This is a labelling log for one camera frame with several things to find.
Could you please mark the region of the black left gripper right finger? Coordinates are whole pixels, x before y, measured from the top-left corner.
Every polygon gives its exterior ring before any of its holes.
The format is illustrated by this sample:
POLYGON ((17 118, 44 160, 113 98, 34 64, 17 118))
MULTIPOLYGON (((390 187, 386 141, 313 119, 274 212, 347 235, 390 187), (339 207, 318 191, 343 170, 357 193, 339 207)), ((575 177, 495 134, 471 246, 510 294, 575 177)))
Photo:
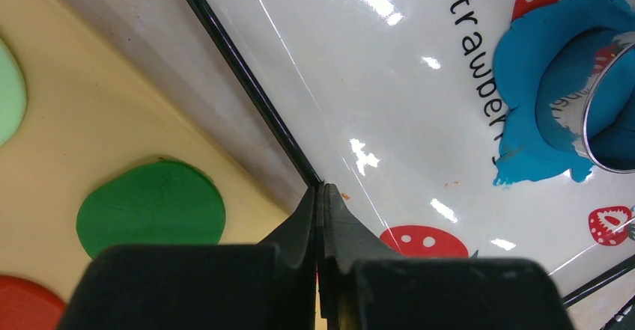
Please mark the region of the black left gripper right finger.
POLYGON ((571 329, 547 273, 517 258, 407 258, 317 191, 320 314, 329 329, 571 329))

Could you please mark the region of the silver tape roll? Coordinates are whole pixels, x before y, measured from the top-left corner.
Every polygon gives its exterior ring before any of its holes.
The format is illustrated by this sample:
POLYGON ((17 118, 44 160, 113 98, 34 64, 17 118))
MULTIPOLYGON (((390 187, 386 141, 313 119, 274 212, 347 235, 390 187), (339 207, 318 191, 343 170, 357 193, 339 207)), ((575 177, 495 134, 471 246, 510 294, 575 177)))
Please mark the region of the silver tape roll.
POLYGON ((559 83, 550 104, 557 125, 544 138, 605 171, 634 172, 634 33, 583 32, 543 79, 559 83))

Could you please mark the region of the white strawberry enamel tray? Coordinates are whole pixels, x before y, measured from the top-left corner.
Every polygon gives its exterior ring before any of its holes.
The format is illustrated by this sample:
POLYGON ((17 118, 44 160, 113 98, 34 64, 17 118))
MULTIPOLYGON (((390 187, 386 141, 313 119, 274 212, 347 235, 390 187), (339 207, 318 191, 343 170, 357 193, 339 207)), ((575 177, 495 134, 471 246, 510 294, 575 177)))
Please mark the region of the white strawberry enamel tray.
MULTIPOLYGON (((567 308, 634 279, 634 172, 496 184, 493 59, 559 0, 186 0, 309 188, 407 258, 537 263, 567 308)), ((634 9, 634 0, 627 0, 634 9)))

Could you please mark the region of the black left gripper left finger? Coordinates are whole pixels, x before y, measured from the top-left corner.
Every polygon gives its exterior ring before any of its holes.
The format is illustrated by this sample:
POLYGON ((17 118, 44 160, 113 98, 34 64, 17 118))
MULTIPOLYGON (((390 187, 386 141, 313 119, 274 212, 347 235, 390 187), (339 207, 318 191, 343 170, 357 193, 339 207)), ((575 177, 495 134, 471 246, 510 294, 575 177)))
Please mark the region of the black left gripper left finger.
POLYGON ((60 329, 313 329, 315 197, 256 244, 118 245, 89 264, 60 329))

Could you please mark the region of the blue play dough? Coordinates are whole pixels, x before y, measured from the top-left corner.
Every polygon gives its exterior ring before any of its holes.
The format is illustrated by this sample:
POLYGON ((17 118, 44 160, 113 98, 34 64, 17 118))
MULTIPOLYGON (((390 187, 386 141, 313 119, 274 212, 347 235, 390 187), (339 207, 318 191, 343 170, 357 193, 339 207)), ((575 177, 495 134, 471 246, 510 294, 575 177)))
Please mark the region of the blue play dough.
POLYGON ((563 173, 581 183, 597 167, 544 138, 544 132, 557 125, 550 104, 559 83, 543 79, 568 43, 596 28, 634 33, 634 9, 627 0, 559 0, 516 19, 502 37, 493 71, 509 112, 496 161, 496 184, 537 182, 563 173))

